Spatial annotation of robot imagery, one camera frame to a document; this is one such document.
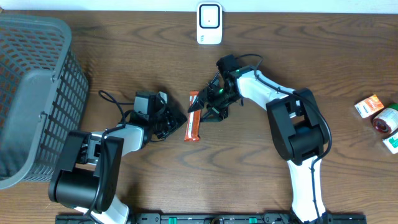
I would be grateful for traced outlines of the orange white small box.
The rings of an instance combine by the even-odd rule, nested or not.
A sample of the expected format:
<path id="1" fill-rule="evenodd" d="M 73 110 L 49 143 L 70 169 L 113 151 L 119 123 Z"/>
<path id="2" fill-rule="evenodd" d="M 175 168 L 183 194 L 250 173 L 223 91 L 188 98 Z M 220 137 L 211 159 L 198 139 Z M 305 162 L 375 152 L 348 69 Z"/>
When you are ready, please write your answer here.
<path id="1" fill-rule="evenodd" d="M 354 105 L 362 118 L 368 118 L 384 108 L 377 95 L 369 96 Z"/>

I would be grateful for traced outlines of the white green carton box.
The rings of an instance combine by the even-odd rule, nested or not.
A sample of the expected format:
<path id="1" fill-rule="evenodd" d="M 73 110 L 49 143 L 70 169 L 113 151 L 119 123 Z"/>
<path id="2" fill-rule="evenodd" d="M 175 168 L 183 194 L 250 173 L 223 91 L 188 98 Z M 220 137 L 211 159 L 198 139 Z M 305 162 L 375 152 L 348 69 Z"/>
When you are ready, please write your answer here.
<path id="1" fill-rule="evenodd" d="M 398 153 L 398 132 L 390 135 L 388 138 L 383 139 L 382 142 L 393 154 Z"/>

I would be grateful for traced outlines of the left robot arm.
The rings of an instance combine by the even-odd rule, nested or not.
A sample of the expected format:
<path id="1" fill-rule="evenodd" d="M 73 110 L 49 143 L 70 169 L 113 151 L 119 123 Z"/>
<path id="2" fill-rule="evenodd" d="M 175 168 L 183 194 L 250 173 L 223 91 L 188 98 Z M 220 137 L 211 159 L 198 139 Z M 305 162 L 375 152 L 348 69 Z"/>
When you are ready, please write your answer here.
<path id="1" fill-rule="evenodd" d="M 166 140 L 187 117 L 180 104 L 162 91 L 138 91 L 128 111 L 109 93 L 101 90 L 99 95 L 118 107 L 120 121 L 104 131 L 67 134 L 48 196 L 81 212 L 82 221 L 132 223 L 131 209 L 116 195 L 122 157 L 150 142 Z"/>

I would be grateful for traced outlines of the orange snack bar wrapper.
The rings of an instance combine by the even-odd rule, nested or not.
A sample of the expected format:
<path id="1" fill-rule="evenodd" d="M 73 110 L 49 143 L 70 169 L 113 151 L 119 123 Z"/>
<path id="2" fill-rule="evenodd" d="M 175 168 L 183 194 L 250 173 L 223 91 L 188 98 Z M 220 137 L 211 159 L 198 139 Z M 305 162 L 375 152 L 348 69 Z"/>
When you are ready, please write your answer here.
<path id="1" fill-rule="evenodd" d="M 199 141 L 199 127 L 200 127 L 201 111 L 196 110 L 188 114 L 187 128 L 185 131 L 184 141 Z"/>

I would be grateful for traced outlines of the green lid white jar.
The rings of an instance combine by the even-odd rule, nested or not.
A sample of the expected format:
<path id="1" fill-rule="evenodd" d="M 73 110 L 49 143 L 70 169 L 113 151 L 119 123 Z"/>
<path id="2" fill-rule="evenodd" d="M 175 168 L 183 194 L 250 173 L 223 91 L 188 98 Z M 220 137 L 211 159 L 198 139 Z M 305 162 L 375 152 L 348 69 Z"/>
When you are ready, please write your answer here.
<path id="1" fill-rule="evenodd" d="M 372 123 L 374 128 L 381 133 L 393 133 L 397 129 L 397 103 L 382 110 Z"/>

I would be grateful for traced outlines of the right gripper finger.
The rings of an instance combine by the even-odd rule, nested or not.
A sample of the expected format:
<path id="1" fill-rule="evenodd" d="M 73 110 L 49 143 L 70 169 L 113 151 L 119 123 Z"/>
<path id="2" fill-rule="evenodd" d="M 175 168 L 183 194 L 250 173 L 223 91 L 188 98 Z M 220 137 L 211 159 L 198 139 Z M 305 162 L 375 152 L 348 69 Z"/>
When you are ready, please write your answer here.
<path id="1" fill-rule="evenodd" d="M 192 113 L 198 110 L 202 110 L 205 107 L 205 103 L 208 101 L 208 88 L 200 90 L 197 97 L 194 99 L 192 105 L 189 107 L 188 112 Z"/>
<path id="2" fill-rule="evenodd" d="M 201 122 L 220 122 L 228 117 L 228 108 L 210 107 L 208 111 L 200 118 Z"/>

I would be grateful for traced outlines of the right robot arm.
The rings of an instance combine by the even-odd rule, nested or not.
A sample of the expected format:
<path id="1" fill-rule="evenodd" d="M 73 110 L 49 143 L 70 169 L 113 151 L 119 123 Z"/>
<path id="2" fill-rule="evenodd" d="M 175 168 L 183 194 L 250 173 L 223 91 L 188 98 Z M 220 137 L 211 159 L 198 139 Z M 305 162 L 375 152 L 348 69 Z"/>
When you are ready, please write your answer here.
<path id="1" fill-rule="evenodd" d="M 320 165 L 331 149 L 331 131 L 307 89 L 286 88 L 266 78 L 255 66 L 219 67 L 224 85 L 216 80 L 199 92 L 189 112 L 206 109 L 202 121 L 222 121 L 233 102 L 247 98 L 267 112 L 272 141 L 289 167 L 292 212 L 300 223 L 321 223 Z"/>

